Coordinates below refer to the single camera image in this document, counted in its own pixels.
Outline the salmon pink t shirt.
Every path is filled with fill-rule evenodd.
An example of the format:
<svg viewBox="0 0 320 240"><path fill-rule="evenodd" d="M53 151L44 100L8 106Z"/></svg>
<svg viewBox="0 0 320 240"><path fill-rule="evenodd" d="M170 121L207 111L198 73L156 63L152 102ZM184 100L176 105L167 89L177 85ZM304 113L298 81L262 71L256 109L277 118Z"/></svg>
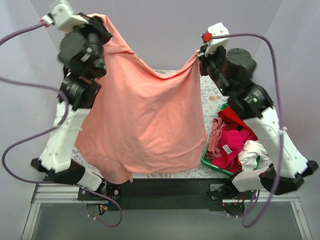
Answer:
<svg viewBox="0 0 320 240"><path fill-rule="evenodd" d="M107 73L75 146L111 183L133 174L172 174L194 169L205 150L199 61L194 54L169 75L150 68L112 21L103 47Z"/></svg>

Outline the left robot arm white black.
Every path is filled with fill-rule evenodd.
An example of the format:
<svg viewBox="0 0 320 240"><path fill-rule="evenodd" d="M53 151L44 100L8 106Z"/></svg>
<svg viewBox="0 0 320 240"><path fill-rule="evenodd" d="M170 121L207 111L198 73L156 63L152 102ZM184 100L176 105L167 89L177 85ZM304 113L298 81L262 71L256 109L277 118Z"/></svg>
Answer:
<svg viewBox="0 0 320 240"><path fill-rule="evenodd" d="M67 99L58 99L54 124L64 122L51 132L44 151L30 165L46 173L51 182L87 188L95 200L101 200L107 193L103 178L72 160L71 155L101 89L95 80L107 73L103 45L113 35L97 16L79 13L68 17L66 23L57 58L64 72L60 90Z"/></svg>

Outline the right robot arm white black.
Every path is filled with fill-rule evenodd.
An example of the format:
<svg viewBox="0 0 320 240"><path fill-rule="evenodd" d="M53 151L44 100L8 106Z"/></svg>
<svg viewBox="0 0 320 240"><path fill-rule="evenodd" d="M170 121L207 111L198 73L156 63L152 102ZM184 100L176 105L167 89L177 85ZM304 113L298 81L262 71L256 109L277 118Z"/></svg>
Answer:
<svg viewBox="0 0 320 240"><path fill-rule="evenodd" d="M275 108L267 91L252 81L257 66L251 54L242 48L226 50L218 46L207 53L202 46L198 59L200 74L209 76L227 103L253 131L272 163L263 169L237 172L208 195L216 199L237 199L249 190L265 189L273 195L297 191L304 178L312 175L318 164L306 159L280 125L279 108Z"/></svg>

